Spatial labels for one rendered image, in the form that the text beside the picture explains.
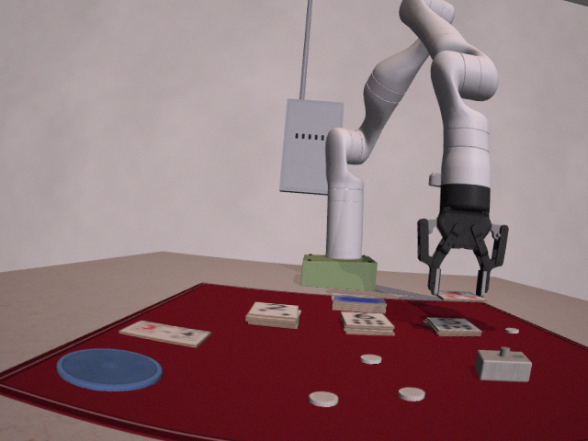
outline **red mat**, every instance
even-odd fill
[[[255,301],[299,305],[299,329],[247,324]],[[328,296],[200,284],[1,373],[0,393],[164,440],[588,439],[588,348],[487,304],[387,302],[395,336],[347,335]],[[482,336],[438,337],[426,317],[466,318]],[[138,320],[212,334],[198,348],[119,334]],[[478,350],[502,346],[532,361],[528,383],[479,379]],[[90,348],[144,354],[163,377],[126,392],[64,381],[58,360]],[[361,363],[364,354],[381,364]],[[405,387],[424,400],[401,400]],[[339,403],[310,404],[318,390]]]

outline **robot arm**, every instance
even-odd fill
[[[433,63],[431,79],[441,108],[444,153],[441,178],[441,210],[437,220],[418,222],[419,260],[429,265],[429,289],[436,295],[440,265],[452,248],[473,250],[480,264],[476,293],[488,290],[490,271],[503,264],[508,227],[492,225],[490,212],[490,148],[488,120],[469,108],[462,98],[483,101],[498,88],[496,67],[481,51],[469,45],[446,21],[432,13],[428,2],[402,0],[400,16],[427,48]],[[428,234],[437,226],[442,240],[433,256],[428,253]],[[492,231],[492,258],[484,238]]]
[[[455,9],[444,1],[425,6],[442,22]],[[366,117],[359,130],[332,129],[326,140],[328,190],[327,250],[332,259],[361,258],[363,181],[348,169],[371,154],[382,129],[429,55],[421,40],[376,66],[364,87]]]

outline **deck of cards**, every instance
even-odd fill
[[[298,329],[301,313],[297,305],[257,301],[247,313],[245,320],[257,326]]]
[[[349,296],[332,296],[332,299],[333,311],[386,313],[386,301],[384,299]]]
[[[341,312],[346,334],[394,335],[394,325],[380,313]]]
[[[424,321],[440,337],[480,337],[481,330],[466,319],[427,317]]]
[[[180,328],[178,326],[146,322],[143,320],[121,329],[119,333],[156,340],[158,342],[192,347],[200,346],[210,336],[209,331]]]
[[[438,297],[445,301],[486,301],[484,297],[465,291],[439,291]]]

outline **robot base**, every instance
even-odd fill
[[[364,255],[361,259],[330,259],[326,255],[304,255],[303,287],[376,290],[378,263]]]

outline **blue round coaster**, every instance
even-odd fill
[[[152,358],[119,349],[72,352],[60,358],[57,372],[80,388],[108,392],[143,389],[163,375],[162,367]]]

